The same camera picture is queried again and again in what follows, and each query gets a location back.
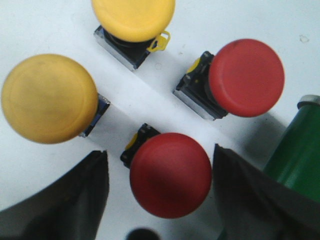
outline green cylinder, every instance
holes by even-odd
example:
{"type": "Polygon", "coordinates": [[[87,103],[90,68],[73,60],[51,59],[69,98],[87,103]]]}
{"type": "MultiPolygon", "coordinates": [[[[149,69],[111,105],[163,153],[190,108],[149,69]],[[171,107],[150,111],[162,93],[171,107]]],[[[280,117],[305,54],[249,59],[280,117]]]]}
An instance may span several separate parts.
{"type": "Polygon", "coordinates": [[[320,203],[320,96],[306,95],[264,168],[278,183],[320,203]]]}

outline yellow button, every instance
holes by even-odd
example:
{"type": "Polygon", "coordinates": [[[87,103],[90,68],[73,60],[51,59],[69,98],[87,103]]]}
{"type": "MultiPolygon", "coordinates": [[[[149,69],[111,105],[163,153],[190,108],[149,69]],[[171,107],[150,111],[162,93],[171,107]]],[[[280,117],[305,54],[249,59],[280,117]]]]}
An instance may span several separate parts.
{"type": "Polygon", "coordinates": [[[44,144],[67,141],[85,130],[98,106],[89,73],[74,60],[42,54],[19,63],[2,89],[3,113],[23,137],[44,144]]]}
{"type": "Polygon", "coordinates": [[[155,38],[171,21],[175,0],[91,0],[102,27],[127,42],[155,38]]]}

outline red button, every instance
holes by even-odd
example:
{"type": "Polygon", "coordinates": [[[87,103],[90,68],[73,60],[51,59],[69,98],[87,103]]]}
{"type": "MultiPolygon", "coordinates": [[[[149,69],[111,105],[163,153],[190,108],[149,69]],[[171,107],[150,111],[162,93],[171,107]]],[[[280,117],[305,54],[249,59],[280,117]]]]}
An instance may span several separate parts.
{"type": "Polygon", "coordinates": [[[278,55],[254,39],[240,39],[224,46],[209,70],[215,100],[229,113],[241,117],[266,113],[280,98],[284,83],[278,55]]]}
{"type": "Polygon", "coordinates": [[[145,142],[130,167],[138,203],[161,218],[183,217],[205,200],[212,169],[205,150],[192,138],[163,133],[145,142]]]}

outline white surface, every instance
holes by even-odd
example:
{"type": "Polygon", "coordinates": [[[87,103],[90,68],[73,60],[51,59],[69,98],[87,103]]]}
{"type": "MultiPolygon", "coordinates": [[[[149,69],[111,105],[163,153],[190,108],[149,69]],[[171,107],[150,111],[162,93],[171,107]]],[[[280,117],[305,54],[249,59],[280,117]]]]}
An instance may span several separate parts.
{"type": "Polygon", "coordinates": [[[166,51],[130,72],[93,36],[99,23],[89,0],[1,0],[0,84],[27,57],[55,53],[73,58],[93,76],[112,106],[90,137],[42,145],[15,133],[0,113],[0,210],[45,188],[92,150],[109,153],[110,193],[97,240],[124,240],[136,227],[155,229],[163,240],[214,240],[222,225],[213,192],[194,213],[161,219],[135,201],[129,170],[119,156],[141,124],[196,139],[212,159],[214,144],[232,148],[262,168],[306,94],[320,94],[320,1],[177,0],[166,51]],[[279,102],[256,118],[232,115],[213,122],[196,115],[172,90],[205,50],[215,54],[239,38],[270,45],[285,67],[279,102]]]}

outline black object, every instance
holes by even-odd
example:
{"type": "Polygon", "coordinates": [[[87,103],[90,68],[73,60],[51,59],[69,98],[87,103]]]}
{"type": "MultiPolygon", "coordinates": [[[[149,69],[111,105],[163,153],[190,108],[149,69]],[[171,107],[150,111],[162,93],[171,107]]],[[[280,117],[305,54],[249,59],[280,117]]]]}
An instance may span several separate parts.
{"type": "Polygon", "coordinates": [[[224,224],[219,240],[319,240],[320,204],[215,146],[213,183],[224,224]]]}
{"type": "Polygon", "coordinates": [[[104,48],[106,48],[114,56],[116,53],[121,55],[130,63],[130,65],[132,65],[133,70],[137,69],[150,54],[147,48],[150,47],[154,41],[154,38],[143,42],[123,41],[108,33],[101,25],[95,30],[94,34],[100,38],[98,39],[98,42],[104,48]]]}
{"type": "Polygon", "coordinates": [[[160,240],[159,236],[151,229],[138,228],[131,231],[126,240],[160,240]]]}
{"type": "Polygon", "coordinates": [[[107,152],[92,151],[34,196],[0,212],[0,240],[94,240],[109,193],[107,152]]]}
{"type": "Polygon", "coordinates": [[[221,119],[228,114],[214,99],[209,87],[209,69],[214,55],[205,51],[194,69],[187,72],[174,94],[203,118],[221,119]]]}
{"type": "Polygon", "coordinates": [[[123,165],[127,168],[130,168],[131,162],[142,144],[158,134],[160,134],[158,130],[144,123],[139,128],[138,132],[133,136],[125,151],[121,154],[120,159],[123,162],[123,165]]]}
{"type": "Polygon", "coordinates": [[[94,116],[94,119],[92,120],[90,125],[86,128],[86,130],[84,130],[80,134],[81,137],[84,137],[84,138],[88,137],[88,135],[91,133],[91,131],[96,126],[97,122],[100,120],[102,115],[105,114],[105,112],[107,111],[107,109],[109,107],[110,107],[110,102],[105,97],[103,97],[102,95],[99,94],[98,95],[98,107],[97,107],[97,111],[94,116]]]}

